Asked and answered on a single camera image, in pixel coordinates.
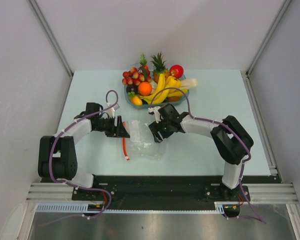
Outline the clear zip top bag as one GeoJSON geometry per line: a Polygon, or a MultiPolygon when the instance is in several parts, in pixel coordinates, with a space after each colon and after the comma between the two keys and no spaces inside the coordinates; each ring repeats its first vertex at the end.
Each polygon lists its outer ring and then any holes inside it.
{"type": "Polygon", "coordinates": [[[166,153],[164,143],[156,143],[149,129],[149,120],[125,121],[130,138],[122,139],[123,155],[127,161],[159,161],[166,153]]]}

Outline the orange fruit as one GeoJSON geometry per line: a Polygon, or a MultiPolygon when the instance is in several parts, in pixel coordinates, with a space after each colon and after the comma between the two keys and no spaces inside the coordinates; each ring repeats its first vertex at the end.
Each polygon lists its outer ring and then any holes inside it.
{"type": "Polygon", "coordinates": [[[152,85],[149,82],[141,82],[138,85],[138,92],[141,96],[149,96],[152,93],[152,85]]]}

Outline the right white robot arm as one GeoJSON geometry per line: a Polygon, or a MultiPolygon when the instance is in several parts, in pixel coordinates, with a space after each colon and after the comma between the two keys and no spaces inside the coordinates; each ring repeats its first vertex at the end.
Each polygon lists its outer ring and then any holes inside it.
{"type": "Polygon", "coordinates": [[[232,201],[238,196],[243,164],[251,159],[250,150],[254,141],[234,116],[229,115],[221,121],[200,118],[189,111],[178,113],[170,103],[150,107],[148,113],[155,117],[148,127],[156,143],[161,143],[174,133],[211,138],[225,164],[217,193],[210,190],[207,197],[232,201]]]}

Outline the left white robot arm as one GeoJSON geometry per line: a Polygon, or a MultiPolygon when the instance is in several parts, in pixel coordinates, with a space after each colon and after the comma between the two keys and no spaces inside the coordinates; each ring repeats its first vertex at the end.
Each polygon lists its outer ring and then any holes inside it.
{"type": "Polygon", "coordinates": [[[101,188],[94,184],[92,173],[78,167],[76,144],[93,131],[103,132],[109,138],[129,138],[122,117],[115,116],[115,110],[115,106],[103,108],[98,103],[88,102],[65,130],[43,136],[39,142],[38,175],[45,180],[81,187],[88,199],[97,199],[101,188]]]}

